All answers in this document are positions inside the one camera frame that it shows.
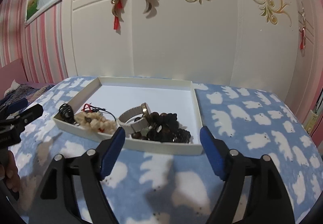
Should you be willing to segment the person's left hand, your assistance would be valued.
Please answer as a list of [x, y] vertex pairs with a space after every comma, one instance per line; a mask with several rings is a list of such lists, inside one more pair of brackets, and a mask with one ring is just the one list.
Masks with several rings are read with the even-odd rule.
[[8, 189], [17, 192], [20, 189], [20, 176], [18, 175], [18, 168], [16, 166], [13, 153], [8, 150], [8, 164], [3, 167], [1, 164], [1, 180], [7, 177], [5, 182]]

